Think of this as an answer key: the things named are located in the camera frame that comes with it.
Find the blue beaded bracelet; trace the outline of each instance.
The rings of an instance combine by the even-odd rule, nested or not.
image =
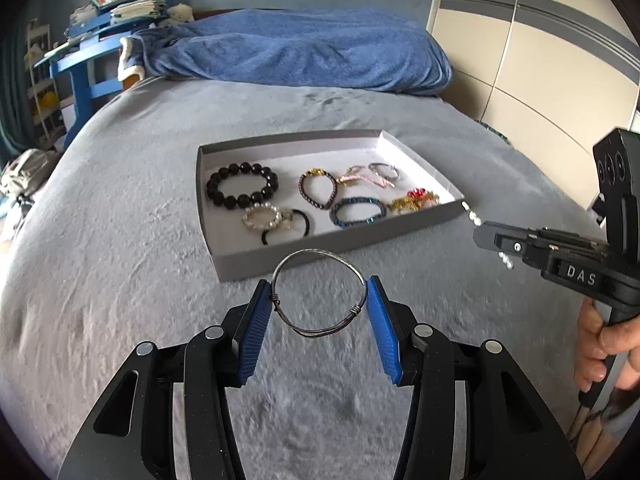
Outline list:
[[[380,208],[380,213],[377,215],[370,216],[369,218],[365,218],[362,220],[351,220],[345,221],[340,220],[338,218],[338,211],[345,205],[350,204],[375,204]],[[362,225],[362,224],[371,224],[376,220],[380,220],[386,216],[386,205],[377,198],[373,198],[372,196],[350,196],[347,198],[343,198],[342,200],[336,202],[334,206],[331,208],[331,212],[329,213],[329,218],[334,225],[341,227],[342,229],[351,227],[352,225]]]

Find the silver bolt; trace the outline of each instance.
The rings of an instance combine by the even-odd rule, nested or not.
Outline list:
[[[484,346],[492,354],[499,354],[502,352],[502,345],[497,341],[487,341]]]
[[[138,346],[136,346],[136,354],[140,356],[149,355],[151,354],[153,349],[154,349],[153,344],[150,343],[149,341],[145,341],[144,343],[140,343]]]
[[[210,326],[204,333],[204,337],[207,339],[219,339],[225,335],[225,329],[221,326]]]
[[[429,325],[425,325],[424,323],[421,323],[414,327],[414,332],[415,332],[415,335],[419,337],[429,337],[433,335],[433,328],[431,328]]]

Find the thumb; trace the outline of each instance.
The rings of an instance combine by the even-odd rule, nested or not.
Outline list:
[[[609,355],[619,354],[640,346],[640,316],[614,326],[604,327],[598,338]]]

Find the fleece blanket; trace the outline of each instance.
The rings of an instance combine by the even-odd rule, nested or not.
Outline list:
[[[532,162],[437,98],[142,82],[95,114],[69,147],[12,246],[0,298],[0,409],[51,478],[138,342],[188,341],[255,288],[257,278],[218,281],[198,221],[198,147],[348,128],[396,136],[483,219],[598,233]],[[577,407],[580,297],[517,260],[507,270],[496,253],[476,248],[473,227],[460,215],[344,256],[449,338],[500,340],[567,426]],[[331,261],[285,270],[278,285],[287,315],[305,327],[333,324],[359,297],[357,280]],[[393,478],[411,394],[384,374],[366,312],[320,340],[272,316],[255,375],[228,391],[246,477]],[[186,480],[179,392],[174,415],[178,478]],[[462,423],[461,415],[454,478],[463,476]]]
[[[245,9],[123,38],[118,78],[181,75],[433,95],[451,80],[417,23],[377,10]]]

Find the blue blanket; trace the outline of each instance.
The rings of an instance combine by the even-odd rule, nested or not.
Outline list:
[[[451,80],[446,54],[423,27],[376,10],[237,10],[132,38],[121,67],[141,66],[145,76],[415,95]]]

